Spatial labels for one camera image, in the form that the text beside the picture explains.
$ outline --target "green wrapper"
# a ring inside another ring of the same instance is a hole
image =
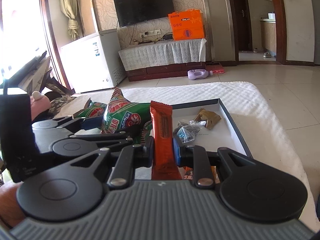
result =
[[[152,130],[152,121],[150,120],[144,124],[141,134],[136,138],[134,138],[133,143],[145,145],[146,139],[148,136],[150,136],[151,130]]]
[[[108,105],[104,103],[99,103],[99,102],[92,102],[91,99],[86,102],[84,105],[84,109],[81,109],[80,111],[76,112],[73,115],[73,118],[78,118],[78,117],[98,117],[102,116],[106,110]]]
[[[150,103],[133,103],[124,98],[121,89],[115,88],[102,120],[102,133],[114,133],[117,130],[151,120]]]

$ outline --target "white floor tile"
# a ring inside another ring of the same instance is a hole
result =
[[[285,85],[257,85],[257,88],[286,130],[319,123]]]
[[[284,66],[284,65],[264,65],[272,75],[281,81],[287,83],[319,83],[320,68],[304,66]]]
[[[264,52],[254,53],[253,51],[239,51],[239,61],[266,60],[276,61],[276,57],[263,57]]]
[[[315,201],[320,193],[320,124],[287,130],[307,173]]]
[[[188,79],[188,77],[162,78],[159,80],[157,87],[184,86],[212,82],[220,82],[220,79],[217,74],[214,74],[213,76],[208,76],[207,78],[201,78],[196,80],[190,80]]]
[[[320,122],[320,83],[285,84]]]
[[[128,88],[154,88],[158,84],[160,79],[150,79],[150,80],[142,80],[129,82],[128,78],[124,79],[117,87],[121,89]]]
[[[247,81],[252,84],[279,84],[275,75],[264,68],[265,65],[239,65],[224,67],[225,73],[219,74],[221,82]]]

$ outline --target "television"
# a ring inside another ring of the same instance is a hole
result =
[[[172,0],[113,0],[119,20],[124,27],[139,22],[167,17],[174,12]]]

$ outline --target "orange gift box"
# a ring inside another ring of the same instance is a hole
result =
[[[174,12],[168,14],[168,17],[174,40],[202,39],[205,37],[200,10],[190,9],[184,12]]]

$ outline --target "shoe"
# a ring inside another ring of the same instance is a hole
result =
[[[266,52],[263,57],[271,57],[271,54],[269,52]]]

